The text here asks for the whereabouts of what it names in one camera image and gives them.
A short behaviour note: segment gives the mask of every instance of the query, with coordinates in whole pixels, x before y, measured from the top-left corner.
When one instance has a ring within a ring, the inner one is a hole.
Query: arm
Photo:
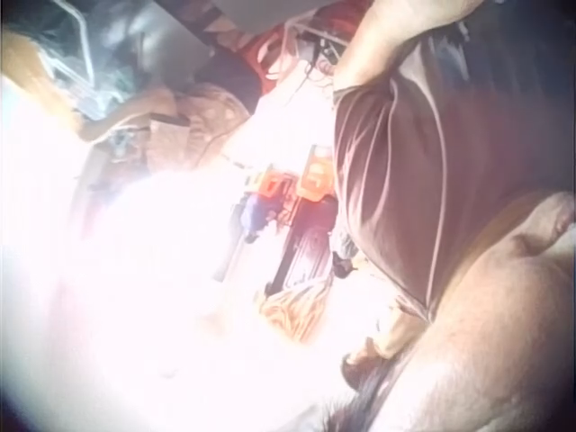
[[[368,84],[394,63],[405,42],[454,23],[483,0],[375,0],[337,65],[334,90]]]

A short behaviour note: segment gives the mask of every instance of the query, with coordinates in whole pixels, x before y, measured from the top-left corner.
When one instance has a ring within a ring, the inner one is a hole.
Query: brown t-shirt
[[[350,235],[426,318],[505,205],[572,189],[573,80],[563,98],[519,48],[524,60],[507,58],[500,77],[475,74],[481,50],[473,58],[423,40],[390,76],[336,95],[337,195]]]

